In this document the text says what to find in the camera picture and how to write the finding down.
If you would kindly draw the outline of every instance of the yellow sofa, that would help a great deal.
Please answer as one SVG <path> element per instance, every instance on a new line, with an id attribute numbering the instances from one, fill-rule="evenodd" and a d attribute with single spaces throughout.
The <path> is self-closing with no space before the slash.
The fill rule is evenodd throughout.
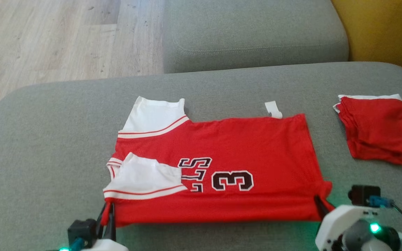
<path id="1" fill-rule="evenodd" d="M 402 66 L 402 0 L 332 0 L 345 27 L 350 61 Z"/>

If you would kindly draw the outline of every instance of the wooden floor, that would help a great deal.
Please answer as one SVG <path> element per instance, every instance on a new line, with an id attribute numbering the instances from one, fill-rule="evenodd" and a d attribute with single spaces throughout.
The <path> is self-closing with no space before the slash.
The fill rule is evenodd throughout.
<path id="1" fill-rule="evenodd" d="M 0 100 L 53 81 L 163 73 L 164 0 L 0 0 Z"/>

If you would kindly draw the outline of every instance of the white clothing tag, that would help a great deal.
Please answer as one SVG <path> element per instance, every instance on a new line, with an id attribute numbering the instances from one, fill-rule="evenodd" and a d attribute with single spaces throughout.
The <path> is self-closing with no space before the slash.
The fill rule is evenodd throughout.
<path id="1" fill-rule="evenodd" d="M 271 114 L 272 117 L 276 119 L 283 118 L 283 114 L 279 111 L 279 108 L 277 108 L 277 104 L 275 101 L 266 102 L 265 106 L 268 110 L 268 113 Z"/>

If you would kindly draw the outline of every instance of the gray fabric surface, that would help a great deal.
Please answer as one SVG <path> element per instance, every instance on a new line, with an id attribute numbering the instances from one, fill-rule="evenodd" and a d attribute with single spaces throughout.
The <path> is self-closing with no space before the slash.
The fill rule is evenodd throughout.
<path id="1" fill-rule="evenodd" d="M 0 102 L 0 250 L 66 244 L 75 219 L 95 218 L 109 182 L 105 164 L 138 95 L 186 99 L 193 121 L 305 113 L 329 201 L 349 204 L 353 184 L 379 185 L 402 206 L 402 167 L 351 158 L 332 109 L 338 94 L 402 96 L 402 68 L 339 62 L 41 84 Z M 402 230 L 399 213 L 381 223 Z M 131 251 L 315 250 L 316 222 L 132 225 L 118 230 Z"/>
<path id="2" fill-rule="evenodd" d="M 348 60 L 330 0 L 168 0 L 166 73 Z"/>

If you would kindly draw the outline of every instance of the red fabric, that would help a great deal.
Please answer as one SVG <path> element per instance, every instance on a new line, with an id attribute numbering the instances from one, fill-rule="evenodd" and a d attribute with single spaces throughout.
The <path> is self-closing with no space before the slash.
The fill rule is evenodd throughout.
<path id="1" fill-rule="evenodd" d="M 401 100 L 343 97 L 337 108 L 353 158 L 402 165 Z"/>
<path id="2" fill-rule="evenodd" d="M 186 121 L 164 135 L 118 138 L 113 157 L 124 159 L 129 152 L 174 167 L 183 158 L 212 161 L 203 168 L 203 181 L 182 181 L 188 190 L 147 200 L 106 198 L 115 204 L 117 227 L 151 222 L 320 221 L 314 196 L 326 201 L 332 189 L 331 182 L 322 178 L 304 114 Z M 196 175 L 195 170 L 198 166 L 182 168 L 182 175 Z M 224 191 L 214 189 L 214 173 L 231 171 L 251 173 L 253 187 L 241 191 L 244 179 L 238 178 L 231 185 L 223 180 Z M 190 192 L 193 183 L 202 184 L 203 192 Z"/>

